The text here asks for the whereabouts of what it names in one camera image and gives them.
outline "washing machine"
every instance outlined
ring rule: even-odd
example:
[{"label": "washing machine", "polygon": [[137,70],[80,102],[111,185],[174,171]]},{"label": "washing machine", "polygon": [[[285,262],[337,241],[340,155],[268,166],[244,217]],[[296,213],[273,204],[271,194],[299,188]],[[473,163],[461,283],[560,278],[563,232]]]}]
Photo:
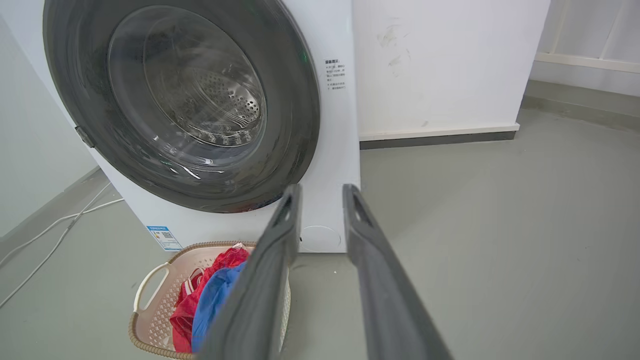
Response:
[{"label": "washing machine", "polygon": [[167,251],[252,241],[288,184],[302,252],[344,252],[359,184],[347,0],[21,0],[2,14],[97,163]]}]

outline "gray floor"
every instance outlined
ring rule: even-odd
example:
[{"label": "gray floor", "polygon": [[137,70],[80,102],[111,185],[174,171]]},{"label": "gray floor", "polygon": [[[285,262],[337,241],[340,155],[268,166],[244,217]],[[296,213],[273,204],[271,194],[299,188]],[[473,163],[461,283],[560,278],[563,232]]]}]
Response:
[{"label": "gray floor", "polygon": [[[510,142],[363,151],[365,198],[455,358],[640,358],[640,135],[532,110],[518,121]],[[0,299],[63,230],[0,268]],[[85,215],[0,309],[2,358],[155,357],[127,322],[167,257],[125,203]],[[345,256],[298,258],[285,359],[366,358],[357,284]]]}]

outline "laundry basket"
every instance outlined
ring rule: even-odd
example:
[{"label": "laundry basket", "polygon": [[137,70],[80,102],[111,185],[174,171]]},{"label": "laundry basket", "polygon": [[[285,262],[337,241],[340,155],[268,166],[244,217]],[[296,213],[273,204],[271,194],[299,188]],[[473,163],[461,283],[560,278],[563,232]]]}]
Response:
[{"label": "laundry basket", "polygon": [[[133,304],[133,314],[129,322],[129,337],[138,348],[153,354],[173,359],[194,359],[194,354],[176,352],[173,348],[172,326],[169,318],[175,309],[181,284],[191,275],[195,268],[208,268],[219,254],[224,253],[237,243],[217,241],[199,243],[186,247],[178,252],[166,263],[151,270],[144,278]],[[249,253],[255,248],[255,243],[244,243]],[[140,297],[151,277],[166,270],[163,280],[146,306],[140,306]],[[282,326],[280,329],[280,346],[284,341],[289,321],[291,306],[291,289],[289,279],[285,287],[282,309]]]}]

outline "white cable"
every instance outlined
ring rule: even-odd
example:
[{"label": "white cable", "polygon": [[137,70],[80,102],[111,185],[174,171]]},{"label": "white cable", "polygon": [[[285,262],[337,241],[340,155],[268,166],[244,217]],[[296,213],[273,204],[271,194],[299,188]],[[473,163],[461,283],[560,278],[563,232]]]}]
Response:
[{"label": "white cable", "polygon": [[[60,239],[59,239],[59,240],[58,240],[58,242],[56,243],[56,246],[54,246],[54,247],[53,247],[53,250],[51,250],[51,252],[49,253],[49,255],[47,255],[47,257],[46,257],[46,258],[44,258],[44,260],[42,260],[42,262],[41,262],[41,263],[40,263],[40,264],[39,264],[39,265],[38,265],[38,266],[37,266],[37,267],[36,267],[36,268],[31,272],[31,274],[29,274],[29,276],[27,276],[27,278],[22,282],[22,284],[20,284],[20,285],[19,285],[15,290],[13,290],[13,291],[9,294],[9,296],[7,296],[7,298],[6,298],[6,299],[4,299],[4,300],[2,301],[2,303],[0,303],[0,308],[2,308],[2,307],[3,307],[3,306],[4,306],[4,305],[9,301],[9,299],[11,299],[11,298],[15,295],[15,293],[17,293],[17,292],[18,292],[18,290],[20,290],[20,289],[21,289],[21,288],[22,288],[22,287],[27,283],[27,281],[29,281],[29,279],[33,276],[33,274],[35,274],[35,273],[36,273],[36,272],[37,272],[37,271],[42,267],[42,265],[44,265],[44,263],[45,263],[45,262],[47,262],[47,260],[49,260],[49,258],[51,257],[51,255],[53,255],[53,252],[54,252],[54,251],[56,251],[56,249],[60,246],[60,243],[61,243],[61,242],[62,242],[62,240],[65,238],[65,236],[67,235],[67,233],[69,232],[69,230],[71,230],[71,228],[76,224],[76,222],[77,222],[78,218],[80,218],[80,216],[82,216],[82,214],[84,213],[84,211],[85,211],[85,210],[87,210],[87,208],[88,208],[89,206],[91,206],[91,204],[93,204],[93,202],[95,201],[95,199],[98,199],[98,196],[100,196],[100,194],[102,194],[102,192],[103,192],[104,190],[106,190],[106,188],[107,188],[107,187],[109,187],[109,185],[111,185],[111,183],[108,183],[105,187],[103,187],[103,188],[102,188],[102,190],[100,190],[100,192],[98,193],[98,195],[94,196],[94,197],[93,197],[93,199],[92,199],[92,200],[91,200],[91,201],[90,201],[90,202],[89,202],[89,203],[84,207],[84,209],[82,209],[82,211],[80,211],[80,212],[79,212],[79,213],[77,213],[77,214],[74,214],[74,215],[75,215],[74,219],[71,221],[71,224],[69,224],[69,226],[67,226],[67,228],[65,229],[65,231],[62,233],[62,235],[60,236]],[[72,216],[73,216],[73,215],[69,215],[68,217],[61,218],[61,219],[57,220],[55,223],[51,224],[47,229],[50,229],[50,228],[51,228],[53,225],[55,225],[58,221],[62,221],[62,220],[64,220],[64,219],[69,218],[69,217],[72,217]],[[46,230],[45,230],[45,231],[43,231],[42,233],[40,233],[40,235],[38,235],[38,236],[37,236],[36,238],[34,238],[33,240],[35,240],[35,239],[37,239],[38,237],[40,237],[42,234],[44,234],[44,232],[46,232]]]},{"label": "white cable", "polygon": [[[90,212],[92,212],[92,211],[96,211],[96,210],[102,209],[102,208],[104,208],[105,206],[109,206],[109,205],[111,205],[111,204],[115,204],[116,202],[120,202],[120,201],[124,201],[124,199],[118,199],[118,200],[114,200],[114,201],[107,202],[107,203],[102,204],[102,205],[100,205],[100,206],[96,206],[96,207],[95,207],[95,208],[93,208],[93,209],[89,209],[89,210],[85,211],[85,212],[83,213],[83,215],[84,215],[84,214],[88,214],[88,213],[90,213]],[[67,215],[67,216],[65,216],[65,217],[63,217],[63,218],[59,218],[59,219],[57,219],[56,221],[54,221],[54,222],[53,222],[53,224],[49,225],[49,227],[48,227],[47,229],[44,229],[40,234],[38,234],[38,236],[36,236],[35,238],[33,238],[33,239],[31,239],[31,240],[27,241],[26,243],[24,243],[24,244],[22,244],[22,245],[20,245],[20,246],[18,246],[17,248],[15,248],[15,249],[11,250],[11,252],[9,252],[9,254],[7,254],[7,255],[6,255],[2,260],[0,260],[0,265],[2,265],[2,264],[4,263],[4,261],[5,261],[5,260],[7,260],[7,259],[11,256],[11,254],[13,254],[14,252],[16,252],[16,251],[18,251],[18,250],[22,249],[23,247],[25,247],[25,246],[29,245],[30,243],[33,243],[34,241],[36,241],[37,239],[39,239],[42,235],[44,235],[47,231],[51,230],[51,228],[53,228],[54,226],[58,225],[61,221],[64,221],[64,220],[70,219],[70,218],[72,218],[72,217],[76,217],[78,214],[79,214],[79,213],[71,214],[71,215]]]}]

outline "sticker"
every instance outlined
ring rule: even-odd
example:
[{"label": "sticker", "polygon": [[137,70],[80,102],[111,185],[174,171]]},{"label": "sticker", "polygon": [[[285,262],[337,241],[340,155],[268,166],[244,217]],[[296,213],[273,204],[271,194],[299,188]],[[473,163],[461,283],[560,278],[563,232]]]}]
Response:
[{"label": "sticker", "polygon": [[165,251],[182,250],[182,246],[166,226],[147,226],[147,229]]},{"label": "sticker", "polygon": [[344,64],[339,59],[326,59],[324,61],[324,71],[326,77],[327,90],[346,89],[346,71]]}]

